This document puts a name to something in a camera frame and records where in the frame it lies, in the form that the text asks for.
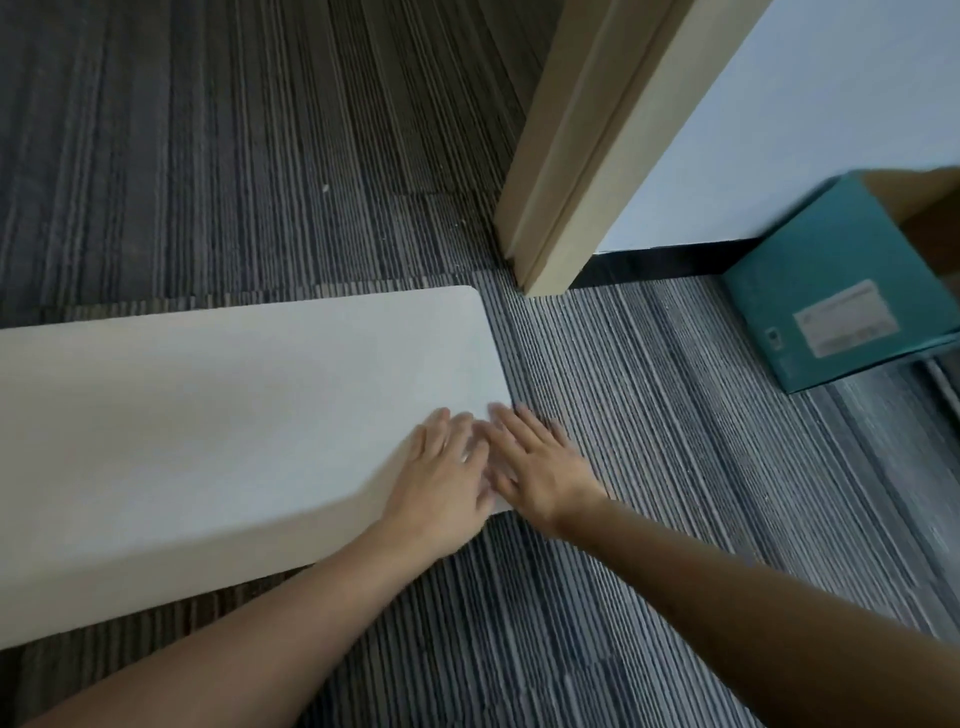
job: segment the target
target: white wall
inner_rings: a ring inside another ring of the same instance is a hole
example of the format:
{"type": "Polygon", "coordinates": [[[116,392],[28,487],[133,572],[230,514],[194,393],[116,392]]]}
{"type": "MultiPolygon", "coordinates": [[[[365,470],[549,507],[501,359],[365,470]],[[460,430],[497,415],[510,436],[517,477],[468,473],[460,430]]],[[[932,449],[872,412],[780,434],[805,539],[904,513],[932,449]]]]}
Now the white wall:
{"type": "Polygon", "coordinates": [[[598,252],[762,234],[826,179],[960,163],[958,0],[774,0],[598,252]]]}

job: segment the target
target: striped carpet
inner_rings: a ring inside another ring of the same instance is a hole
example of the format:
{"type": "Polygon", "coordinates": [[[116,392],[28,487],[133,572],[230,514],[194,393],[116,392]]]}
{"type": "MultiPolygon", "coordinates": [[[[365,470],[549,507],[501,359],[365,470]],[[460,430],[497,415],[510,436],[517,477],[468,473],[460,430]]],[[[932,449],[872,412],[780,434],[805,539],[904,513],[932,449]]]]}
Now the striped carpet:
{"type": "MultiPolygon", "coordinates": [[[[960,441],[923,372],[787,397],[718,282],[526,301],[491,210],[558,3],[2,0],[0,323],[470,284],[517,400],[639,511],[960,642],[960,441]]],[[[283,575],[0,653],[19,724],[283,575]]],[[[407,589],[304,726],[741,726],[516,515],[407,589]]]]}

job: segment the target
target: wooden door frame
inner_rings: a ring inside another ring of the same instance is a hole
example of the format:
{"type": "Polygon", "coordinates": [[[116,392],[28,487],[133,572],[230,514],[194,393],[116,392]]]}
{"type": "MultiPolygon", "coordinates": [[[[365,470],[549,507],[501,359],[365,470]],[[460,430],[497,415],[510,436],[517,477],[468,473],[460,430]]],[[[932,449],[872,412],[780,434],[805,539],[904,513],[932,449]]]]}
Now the wooden door frame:
{"type": "Polygon", "coordinates": [[[771,0],[566,0],[494,225],[563,293],[771,0]]]}

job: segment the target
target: teal box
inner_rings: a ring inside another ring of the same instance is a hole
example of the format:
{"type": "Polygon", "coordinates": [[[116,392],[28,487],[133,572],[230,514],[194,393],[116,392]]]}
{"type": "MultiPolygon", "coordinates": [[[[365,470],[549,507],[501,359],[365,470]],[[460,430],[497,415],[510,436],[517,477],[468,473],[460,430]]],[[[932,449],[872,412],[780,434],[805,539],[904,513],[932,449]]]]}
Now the teal box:
{"type": "Polygon", "coordinates": [[[960,308],[856,174],[724,274],[787,392],[960,339],[960,308]]]}

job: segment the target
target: white board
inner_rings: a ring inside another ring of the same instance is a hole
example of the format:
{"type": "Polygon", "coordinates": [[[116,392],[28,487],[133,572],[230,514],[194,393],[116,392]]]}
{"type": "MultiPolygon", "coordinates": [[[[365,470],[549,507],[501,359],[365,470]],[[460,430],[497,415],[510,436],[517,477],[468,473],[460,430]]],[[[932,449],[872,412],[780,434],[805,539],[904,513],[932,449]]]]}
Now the white board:
{"type": "Polygon", "coordinates": [[[497,400],[465,286],[0,331],[0,647],[323,558],[497,400]]]}

